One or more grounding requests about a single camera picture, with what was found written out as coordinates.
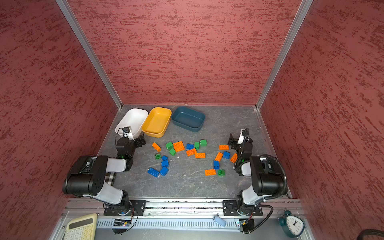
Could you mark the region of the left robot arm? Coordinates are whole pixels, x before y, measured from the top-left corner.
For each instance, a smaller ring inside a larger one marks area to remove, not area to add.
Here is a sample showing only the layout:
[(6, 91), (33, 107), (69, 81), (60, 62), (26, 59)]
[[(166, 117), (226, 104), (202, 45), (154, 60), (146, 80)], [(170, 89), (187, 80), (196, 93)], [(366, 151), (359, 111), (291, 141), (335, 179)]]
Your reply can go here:
[(63, 183), (62, 191), (66, 195), (90, 197), (103, 202), (107, 209), (125, 216), (134, 212), (134, 207), (126, 191), (117, 189), (105, 181), (107, 173), (128, 172), (134, 163), (136, 148), (146, 144), (143, 134), (131, 140), (120, 138), (116, 141), (118, 156), (80, 156), (73, 164)]

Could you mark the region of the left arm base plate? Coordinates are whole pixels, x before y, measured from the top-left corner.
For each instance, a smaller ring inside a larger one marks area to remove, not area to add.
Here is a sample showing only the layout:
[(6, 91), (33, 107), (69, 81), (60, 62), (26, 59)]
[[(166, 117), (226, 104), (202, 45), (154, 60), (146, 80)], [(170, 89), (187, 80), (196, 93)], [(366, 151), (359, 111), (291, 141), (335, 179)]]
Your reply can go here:
[(104, 204), (104, 216), (142, 216), (146, 208), (146, 200), (128, 200), (128, 202), (117, 205)]

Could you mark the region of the blue long lego brick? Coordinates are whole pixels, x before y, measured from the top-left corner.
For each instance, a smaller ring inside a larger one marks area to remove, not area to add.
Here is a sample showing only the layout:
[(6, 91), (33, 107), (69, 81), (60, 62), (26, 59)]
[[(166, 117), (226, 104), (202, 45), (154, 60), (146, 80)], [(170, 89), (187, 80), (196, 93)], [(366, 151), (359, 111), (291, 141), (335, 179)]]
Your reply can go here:
[(147, 173), (155, 178), (157, 178), (160, 175), (160, 172), (154, 168), (148, 168)]

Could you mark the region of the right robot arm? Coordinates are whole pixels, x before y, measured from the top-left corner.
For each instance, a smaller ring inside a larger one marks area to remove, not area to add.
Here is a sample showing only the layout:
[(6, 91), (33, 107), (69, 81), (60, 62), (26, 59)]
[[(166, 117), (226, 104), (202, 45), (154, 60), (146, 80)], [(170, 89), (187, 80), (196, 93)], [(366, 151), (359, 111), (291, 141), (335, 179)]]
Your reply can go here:
[(236, 156), (231, 159), (234, 171), (251, 178), (251, 186), (237, 195), (235, 210), (238, 215), (249, 216), (261, 203), (287, 194), (288, 179), (282, 164), (268, 154), (254, 156), (253, 140), (247, 129), (239, 138), (230, 135), (228, 145), (236, 150)]

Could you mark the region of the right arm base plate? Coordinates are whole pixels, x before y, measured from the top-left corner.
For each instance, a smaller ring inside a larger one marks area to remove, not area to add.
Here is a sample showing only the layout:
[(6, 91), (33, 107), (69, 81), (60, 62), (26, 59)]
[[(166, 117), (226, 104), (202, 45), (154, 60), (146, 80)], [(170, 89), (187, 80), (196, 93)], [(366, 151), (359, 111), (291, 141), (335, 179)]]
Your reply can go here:
[(224, 216), (261, 217), (263, 215), (263, 210), (259, 206), (239, 204), (235, 200), (224, 200), (222, 204)]

